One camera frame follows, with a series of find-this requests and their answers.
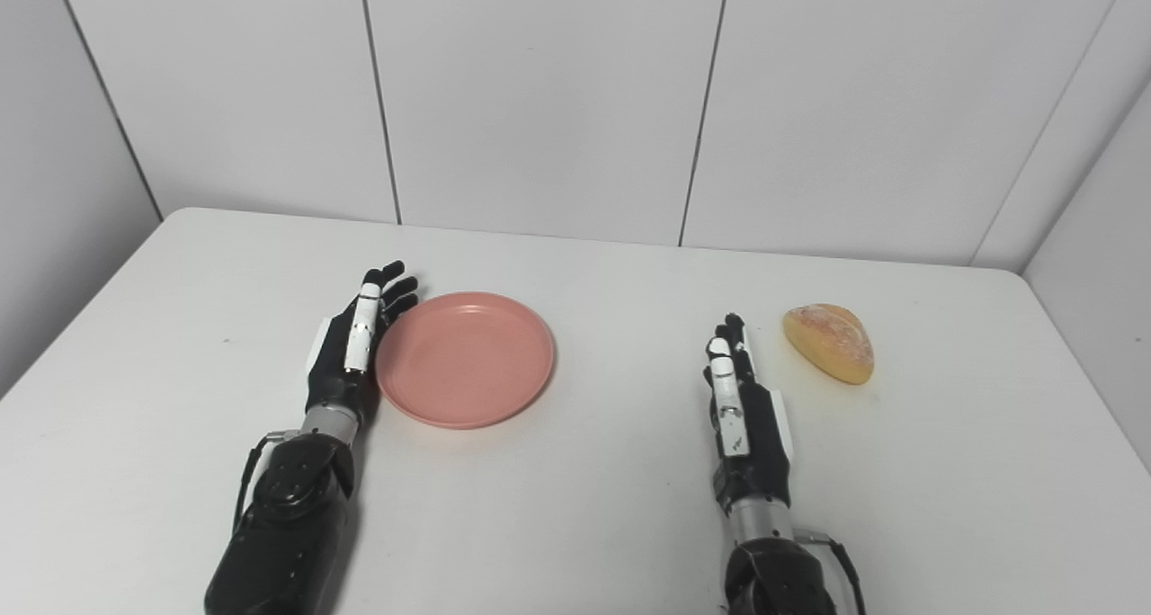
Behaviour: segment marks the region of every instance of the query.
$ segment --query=black robotic glove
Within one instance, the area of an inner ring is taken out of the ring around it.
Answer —
[[[404,264],[371,269],[360,293],[327,321],[308,372],[304,424],[266,435],[249,455],[228,548],[204,598],[207,615],[312,615],[331,574],[355,485],[351,445],[378,401],[380,337],[416,305]],[[264,447],[281,442],[256,483]]]
[[[716,339],[726,343],[726,348],[717,348]],[[712,387],[711,426],[716,432],[716,447],[719,450],[719,466],[716,470],[712,485],[716,501],[724,512],[731,510],[733,502],[750,495],[763,495],[791,507],[791,492],[787,488],[787,476],[791,462],[784,447],[784,435],[777,418],[771,393],[755,379],[755,367],[747,349],[744,335],[744,320],[737,314],[727,314],[722,325],[716,326],[715,339],[708,341],[708,360],[716,357],[731,357],[735,385],[739,389],[738,409],[747,436],[744,455],[729,455],[724,450],[724,434],[721,424],[721,408],[716,401],[716,384],[712,379],[712,366],[703,369],[703,378]]]
[[[727,314],[708,341],[703,377],[719,465],[716,501],[735,547],[724,572],[731,615],[833,615],[820,561],[794,540],[782,407],[755,379],[744,320]]]

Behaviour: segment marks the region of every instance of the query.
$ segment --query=panel seam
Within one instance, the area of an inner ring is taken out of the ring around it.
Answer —
[[[695,169],[700,164],[700,146],[703,144],[703,122],[708,116],[708,99],[711,97],[711,78],[716,70],[716,54],[719,53],[719,35],[723,31],[723,16],[727,9],[727,0],[719,0],[719,18],[716,21],[716,39],[711,44],[711,61],[708,64],[708,81],[703,88],[703,107],[700,109],[700,128],[695,132],[695,151],[692,153],[692,172],[687,177],[687,196],[684,199],[684,218],[679,222],[679,240],[676,246],[684,245],[684,233],[687,230],[687,212],[692,206],[692,190],[695,188]]]
[[[383,152],[388,159],[388,181],[391,183],[391,205],[396,208],[396,225],[404,226],[399,213],[399,189],[396,187],[396,168],[391,164],[391,136],[388,134],[388,117],[383,112],[383,88],[380,85],[380,62],[375,53],[375,33],[372,30],[372,12],[367,0],[360,0],[364,8],[364,25],[367,29],[367,50],[372,56],[372,78],[375,83],[375,102],[380,108],[380,127],[383,129]]]
[[[128,150],[128,157],[132,161],[132,168],[136,168],[136,175],[139,176],[140,184],[144,185],[144,193],[147,195],[148,204],[152,205],[152,211],[155,212],[155,217],[161,222],[163,221],[163,213],[160,212],[160,205],[155,200],[155,193],[152,192],[152,185],[148,185],[147,177],[144,176],[144,168],[140,167],[140,161],[136,157],[136,149],[132,147],[132,142],[128,138],[128,130],[124,129],[123,120],[120,119],[120,112],[116,111],[116,104],[112,100],[112,93],[108,91],[108,85],[104,82],[104,75],[100,74],[100,67],[96,63],[96,55],[92,54],[92,47],[87,44],[87,38],[84,36],[84,30],[79,25],[79,18],[76,17],[76,10],[73,8],[71,0],[63,0],[64,9],[68,10],[68,17],[71,18],[73,28],[76,29],[76,35],[79,37],[79,44],[84,47],[84,55],[87,56],[87,63],[92,67],[92,74],[96,75],[96,82],[100,85],[100,92],[104,93],[104,100],[108,105],[108,109],[112,112],[112,119],[116,122],[116,129],[120,131],[120,138],[124,142],[124,147]]]

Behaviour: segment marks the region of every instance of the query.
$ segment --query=white table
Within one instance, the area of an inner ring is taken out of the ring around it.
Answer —
[[[200,613],[249,447],[298,425],[320,318],[392,258],[426,296],[526,303],[557,366],[488,428],[383,405],[341,615],[716,613],[700,370],[729,311],[788,398],[794,518],[846,542],[872,614],[1151,605],[1151,478],[1012,274],[190,210],[0,401],[3,612]],[[862,318],[870,384],[786,343],[811,302]]]

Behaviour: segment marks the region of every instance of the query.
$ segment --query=robot finger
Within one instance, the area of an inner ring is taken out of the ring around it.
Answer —
[[[387,308],[391,303],[395,303],[396,299],[399,298],[399,296],[406,296],[412,291],[416,291],[416,288],[419,286],[420,286],[419,280],[416,280],[416,278],[413,276],[407,276],[403,280],[399,280],[399,282],[396,282],[391,287],[387,288],[387,290],[383,293],[383,299],[382,299],[383,306]]]

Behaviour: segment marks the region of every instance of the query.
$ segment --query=black forearm casing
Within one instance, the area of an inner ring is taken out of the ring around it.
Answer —
[[[348,521],[351,451],[334,438],[280,443],[204,598],[207,615],[312,615]]]

